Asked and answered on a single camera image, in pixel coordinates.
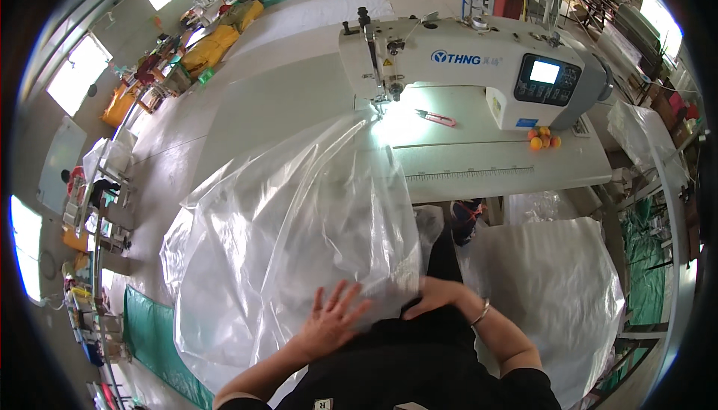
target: control panel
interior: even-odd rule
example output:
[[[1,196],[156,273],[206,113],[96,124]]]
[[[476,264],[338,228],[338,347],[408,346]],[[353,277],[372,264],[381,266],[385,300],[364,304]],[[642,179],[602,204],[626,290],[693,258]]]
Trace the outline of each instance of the control panel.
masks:
[[[581,76],[581,67],[526,53],[513,96],[518,101],[566,106]]]

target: black sleeve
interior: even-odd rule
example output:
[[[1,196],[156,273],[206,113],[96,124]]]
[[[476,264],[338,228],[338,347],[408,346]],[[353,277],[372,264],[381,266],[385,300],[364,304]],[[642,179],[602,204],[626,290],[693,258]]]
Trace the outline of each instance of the black sleeve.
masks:
[[[217,410],[271,410],[271,407],[259,399],[234,398],[222,404]]]
[[[506,396],[516,400],[516,405],[530,409],[561,410],[561,405],[551,390],[551,380],[541,370],[511,370],[500,382]]]

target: orange fruit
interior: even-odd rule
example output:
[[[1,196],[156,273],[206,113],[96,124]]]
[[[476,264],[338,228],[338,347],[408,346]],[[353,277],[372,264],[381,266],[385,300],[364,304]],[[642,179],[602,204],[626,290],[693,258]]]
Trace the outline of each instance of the orange fruit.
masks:
[[[540,150],[543,148],[543,141],[538,137],[533,137],[530,145],[532,150]]]

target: pile of fruit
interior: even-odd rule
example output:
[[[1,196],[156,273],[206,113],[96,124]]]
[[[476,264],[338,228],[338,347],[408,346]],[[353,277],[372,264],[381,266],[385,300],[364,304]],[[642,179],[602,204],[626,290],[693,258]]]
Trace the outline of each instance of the pile of fruit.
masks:
[[[528,140],[531,141],[532,150],[540,150],[550,146],[559,148],[561,146],[561,138],[552,136],[551,130],[547,126],[540,126],[538,129],[532,128],[528,130]]]

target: shoe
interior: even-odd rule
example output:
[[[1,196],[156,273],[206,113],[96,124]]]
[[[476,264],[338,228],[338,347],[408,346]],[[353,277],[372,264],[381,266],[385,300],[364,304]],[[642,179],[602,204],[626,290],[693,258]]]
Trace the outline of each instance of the shoe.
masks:
[[[468,244],[476,235],[476,219],[487,209],[481,201],[474,198],[451,202],[452,232],[458,246]]]

